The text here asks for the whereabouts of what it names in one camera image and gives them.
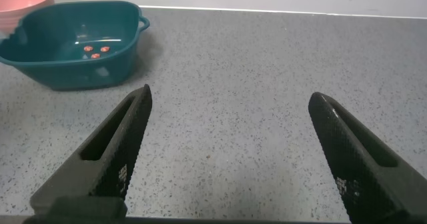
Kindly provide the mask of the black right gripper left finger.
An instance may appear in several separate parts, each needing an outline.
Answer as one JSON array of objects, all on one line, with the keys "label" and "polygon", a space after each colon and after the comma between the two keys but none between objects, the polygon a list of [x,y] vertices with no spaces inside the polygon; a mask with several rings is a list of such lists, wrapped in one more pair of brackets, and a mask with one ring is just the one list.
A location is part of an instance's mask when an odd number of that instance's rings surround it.
[{"label": "black right gripper left finger", "polygon": [[36,214],[59,197],[125,199],[151,113],[149,85],[129,93],[30,198]]}]

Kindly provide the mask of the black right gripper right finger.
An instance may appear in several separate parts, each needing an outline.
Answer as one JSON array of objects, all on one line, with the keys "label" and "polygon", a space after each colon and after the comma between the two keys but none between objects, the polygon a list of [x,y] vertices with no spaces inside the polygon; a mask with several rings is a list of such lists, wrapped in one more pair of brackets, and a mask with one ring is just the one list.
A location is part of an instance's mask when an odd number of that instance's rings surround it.
[{"label": "black right gripper right finger", "polygon": [[352,223],[426,222],[426,178],[335,99],[315,92],[308,111]]}]

